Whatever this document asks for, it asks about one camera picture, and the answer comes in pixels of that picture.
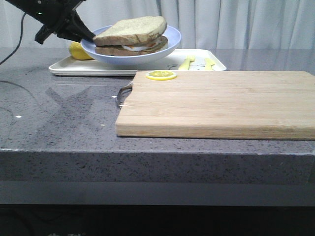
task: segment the gray countertop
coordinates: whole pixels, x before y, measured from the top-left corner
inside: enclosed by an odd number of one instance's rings
[[[0,48],[0,60],[11,50]],[[211,52],[228,70],[303,70],[315,75],[314,50]],[[14,186],[20,183],[28,189],[26,185],[35,182],[68,183],[75,189],[92,182],[311,185],[314,192],[315,141],[117,137],[119,109],[113,96],[132,77],[53,75],[48,67],[67,56],[67,49],[21,48],[0,66],[3,203],[28,203],[15,197]]]

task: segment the yellow lemon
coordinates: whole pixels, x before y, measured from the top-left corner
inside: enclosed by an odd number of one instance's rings
[[[90,57],[82,48],[81,43],[72,42],[69,46],[69,52],[77,60],[90,60]]]
[[[170,70],[154,70],[146,73],[146,77],[150,80],[172,80],[177,74]]]

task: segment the black robotic arm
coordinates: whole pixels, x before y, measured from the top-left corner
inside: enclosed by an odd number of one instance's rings
[[[43,23],[35,41],[43,44],[53,34],[59,38],[80,42],[92,40],[94,34],[84,25],[76,8],[84,0],[6,0]]]

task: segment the bamboo cutting board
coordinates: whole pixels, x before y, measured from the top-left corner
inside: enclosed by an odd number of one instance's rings
[[[136,73],[116,121],[119,136],[315,139],[315,76],[304,71]]]

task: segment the white curtain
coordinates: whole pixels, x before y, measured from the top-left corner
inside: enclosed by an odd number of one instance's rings
[[[91,30],[120,19],[162,15],[182,33],[180,48],[312,49],[315,0],[87,0],[77,11]],[[0,47],[15,47],[23,13],[0,0]],[[24,22],[22,47],[65,48],[70,42],[51,35],[34,42],[41,23]]]

